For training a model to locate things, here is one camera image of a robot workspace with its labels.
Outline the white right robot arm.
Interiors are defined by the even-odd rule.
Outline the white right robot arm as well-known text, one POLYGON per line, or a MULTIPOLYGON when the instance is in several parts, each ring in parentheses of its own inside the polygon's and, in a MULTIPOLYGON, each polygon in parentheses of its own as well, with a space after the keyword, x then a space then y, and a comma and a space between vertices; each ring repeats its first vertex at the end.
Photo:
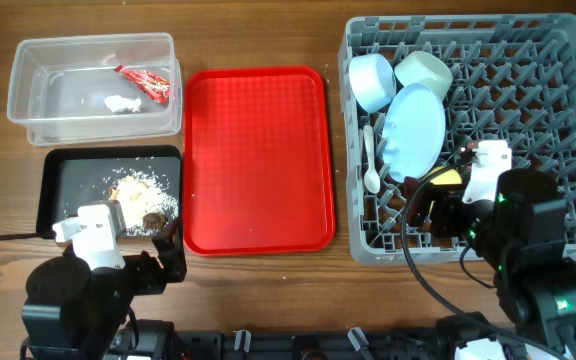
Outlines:
POLYGON ((576 359, 576 262, 564 254, 567 205, 556 182, 531 169, 501 173, 490 200, 465 205, 455 185, 406 179, 409 225, 431 218, 435 235, 458 236, 494 270, 499 306, 517 336, 576 359))

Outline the yellow plastic cup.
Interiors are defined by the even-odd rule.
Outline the yellow plastic cup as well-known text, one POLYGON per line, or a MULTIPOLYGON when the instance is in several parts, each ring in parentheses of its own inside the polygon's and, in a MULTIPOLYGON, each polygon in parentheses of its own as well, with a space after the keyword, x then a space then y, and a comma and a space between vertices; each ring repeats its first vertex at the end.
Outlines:
MULTIPOLYGON (((428 174, 424 176, 424 178, 432 177, 434 173, 439 172, 444 169, 444 166, 437 166, 434 167, 432 170, 429 171, 428 174)), ((461 185, 462 178, 461 175, 458 173, 457 170, 451 169, 442 173, 439 176, 434 177, 431 181, 433 185, 461 185)))

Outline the mint green bowl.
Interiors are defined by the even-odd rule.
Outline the mint green bowl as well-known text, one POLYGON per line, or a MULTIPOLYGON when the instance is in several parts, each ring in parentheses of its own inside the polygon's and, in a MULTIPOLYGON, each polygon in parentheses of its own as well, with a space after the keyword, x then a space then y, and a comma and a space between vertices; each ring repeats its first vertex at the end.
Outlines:
POLYGON ((394 67, 399 83, 407 86, 421 83, 444 100, 453 83, 449 67, 439 58, 424 51, 414 51, 394 67))

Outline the crumpled white tissue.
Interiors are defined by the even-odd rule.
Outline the crumpled white tissue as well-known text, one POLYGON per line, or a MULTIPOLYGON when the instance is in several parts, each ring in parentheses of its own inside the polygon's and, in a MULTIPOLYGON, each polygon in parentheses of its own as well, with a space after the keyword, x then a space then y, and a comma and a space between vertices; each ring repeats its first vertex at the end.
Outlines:
POLYGON ((104 99, 104 104, 113 113, 139 113, 142 102, 140 99, 129 99, 120 95, 112 95, 104 99))

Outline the red snack wrapper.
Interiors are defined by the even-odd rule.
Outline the red snack wrapper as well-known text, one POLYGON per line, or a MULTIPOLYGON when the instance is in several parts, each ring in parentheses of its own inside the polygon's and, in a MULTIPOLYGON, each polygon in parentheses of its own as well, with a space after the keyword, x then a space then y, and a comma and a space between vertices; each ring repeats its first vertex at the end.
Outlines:
POLYGON ((167 105, 170 97, 170 82, 149 70, 138 70, 119 65, 114 71, 135 85, 148 98, 160 105, 167 105))

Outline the light blue plate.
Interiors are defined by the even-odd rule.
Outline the light blue plate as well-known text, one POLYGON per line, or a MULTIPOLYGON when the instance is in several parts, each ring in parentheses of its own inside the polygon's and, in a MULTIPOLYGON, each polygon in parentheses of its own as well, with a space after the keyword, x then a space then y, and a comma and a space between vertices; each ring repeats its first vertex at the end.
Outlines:
POLYGON ((402 183, 427 174, 439 158, 445 133, 445 110, 437 95, 421 83, 404 86, 389 106, 382 129, 382 159, 390 177, 402 183))

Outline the clear plastic waste bin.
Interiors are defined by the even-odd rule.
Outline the clear plastic waste bin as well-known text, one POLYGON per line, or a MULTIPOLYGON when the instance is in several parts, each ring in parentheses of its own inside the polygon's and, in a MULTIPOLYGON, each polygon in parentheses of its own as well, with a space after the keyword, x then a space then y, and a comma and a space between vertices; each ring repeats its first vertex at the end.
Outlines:
POLYGON ((36 146, 177 134, 182 127, 182 77, 168 33, 29 39, 16 50, 7 117, 36 146), (148 98, 114 71, 149 70, 170 82, 167 105, 148 98), (113 113, 108 96, 140 99, 139 113, 113 113))

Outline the grey plastic dishwasher rack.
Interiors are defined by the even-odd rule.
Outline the grey plastic dishwasher rack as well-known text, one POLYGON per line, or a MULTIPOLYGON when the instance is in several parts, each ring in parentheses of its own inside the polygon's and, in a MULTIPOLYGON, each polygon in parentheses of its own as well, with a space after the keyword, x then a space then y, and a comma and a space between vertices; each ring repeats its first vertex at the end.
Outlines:
POLYGON ((405 198, 384 165, 377 168, 380 191, 364 187, 363 128, 381 130, 385 115, 358 105, 349 64, 374 53, 398 64, 416 51, 442 60, 453 76, 439 163, 455 162, 471 141, 506 140, 515 167, 556 180, 567 202, 564 253, 576 260, 576 16, 564 13, 369 16, 346 23, 337 61, 353 259, 370 266, 404 262, 399 227, 405 198))

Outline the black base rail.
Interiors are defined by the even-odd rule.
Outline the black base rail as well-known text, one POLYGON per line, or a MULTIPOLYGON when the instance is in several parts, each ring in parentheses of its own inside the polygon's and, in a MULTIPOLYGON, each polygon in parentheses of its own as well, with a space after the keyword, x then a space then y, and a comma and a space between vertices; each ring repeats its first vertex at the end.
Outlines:
POLYGON ((433 327, 344 332, 268 333, 248 329, 178 331, 171 322, 139 320, 120 330, 107 359, 527 359, 518 342, 477 330, 455 316, 433 327))

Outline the white plastic spoon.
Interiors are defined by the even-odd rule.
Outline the white plastic spoon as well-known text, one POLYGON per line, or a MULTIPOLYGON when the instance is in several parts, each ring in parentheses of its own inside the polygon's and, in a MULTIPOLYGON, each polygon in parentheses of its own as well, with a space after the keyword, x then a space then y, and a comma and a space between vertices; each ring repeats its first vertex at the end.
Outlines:
POLYGON ((364 174, 364 185, 370 193, 377 194, 380 191, 381 180, 375 166, 374 130, 371 125, 363 127, 363 137, 368 165, 364 174))

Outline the spilled white rice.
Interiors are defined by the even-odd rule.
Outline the spilled white rice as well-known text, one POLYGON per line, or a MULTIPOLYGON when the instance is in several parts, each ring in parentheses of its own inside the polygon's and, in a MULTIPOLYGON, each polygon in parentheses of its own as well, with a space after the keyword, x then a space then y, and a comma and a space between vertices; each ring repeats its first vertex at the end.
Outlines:
POLYGON ((163 216, 166 225, 179 213, 178 196, 172 194, 169 178, 160 182, 153 172, 124 173, 110 186, 109 199, 121 206, 127 236, 150 236, 162 228, 162 225, 146 225, 144 217, 148 214, 163 216))

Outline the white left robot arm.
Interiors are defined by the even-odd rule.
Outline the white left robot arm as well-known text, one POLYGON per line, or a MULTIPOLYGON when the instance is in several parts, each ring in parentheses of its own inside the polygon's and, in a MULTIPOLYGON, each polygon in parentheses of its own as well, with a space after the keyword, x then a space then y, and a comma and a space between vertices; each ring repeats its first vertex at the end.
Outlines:
POLYGON ((173 220, 152 238, 157 256, 125 256, 122 269, 92 270, 72 246, 38 266, 26 281, 22 321, 28 337, 19 357, 185 359, 171 322, 138 320, 131 308, 135 297, 159 295, 184 281, 182 232, 182 220, 173 220))

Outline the light blue bowl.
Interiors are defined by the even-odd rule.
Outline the light blue bowl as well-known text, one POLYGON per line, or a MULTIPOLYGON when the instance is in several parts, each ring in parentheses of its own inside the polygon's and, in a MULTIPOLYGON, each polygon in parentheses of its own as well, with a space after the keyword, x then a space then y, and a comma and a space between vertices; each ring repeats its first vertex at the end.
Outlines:
POLYGON ((378 112, 396 96, 393 68, 379 53, 354 57, 349 64, 349 82, 356 101, 367 113, 378 112))

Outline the black food waste tray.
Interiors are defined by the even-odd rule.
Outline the black food waste tray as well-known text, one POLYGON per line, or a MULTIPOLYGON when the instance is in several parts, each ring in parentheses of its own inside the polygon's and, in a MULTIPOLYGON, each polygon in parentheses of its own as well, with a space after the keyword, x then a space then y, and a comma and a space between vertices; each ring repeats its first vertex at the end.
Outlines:
POLYGON ((182 191, 182 156, 172 145, 65 148, 48 153, 37 213, 36 231, 55 237, 52 225, 74 216, 79 207, 109 199, 109 188, 124 173, 153 172, 169 178, 172 194, 182 191))

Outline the red plastic tray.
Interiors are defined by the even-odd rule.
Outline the red plastic tray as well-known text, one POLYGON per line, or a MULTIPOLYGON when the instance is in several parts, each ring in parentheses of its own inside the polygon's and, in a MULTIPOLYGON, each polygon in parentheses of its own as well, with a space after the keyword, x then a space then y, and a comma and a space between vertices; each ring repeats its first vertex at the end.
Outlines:
POLYGON ((184 97, 184 241, 201 256, 318 251, 336 231, 322 77, 202 70, 184 97))

